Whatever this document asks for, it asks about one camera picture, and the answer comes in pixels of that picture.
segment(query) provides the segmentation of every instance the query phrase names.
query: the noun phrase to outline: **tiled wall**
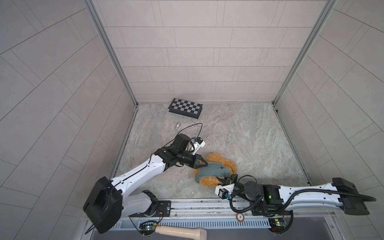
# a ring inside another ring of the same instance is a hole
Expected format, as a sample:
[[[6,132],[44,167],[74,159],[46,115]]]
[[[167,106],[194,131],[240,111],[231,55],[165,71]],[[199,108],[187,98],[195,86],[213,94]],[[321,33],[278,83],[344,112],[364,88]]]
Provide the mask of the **tiled wall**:
[[[339,0],[278,102],[314,184],[343,177],[370,215],[340,214],[349,239],[384,239],[384,1]]]
[[[325,1],[94,0],[136,99],[272,101]]]
[[[70,239],[133,103],[81,0],[1,0],[0,33],[0,239]]]

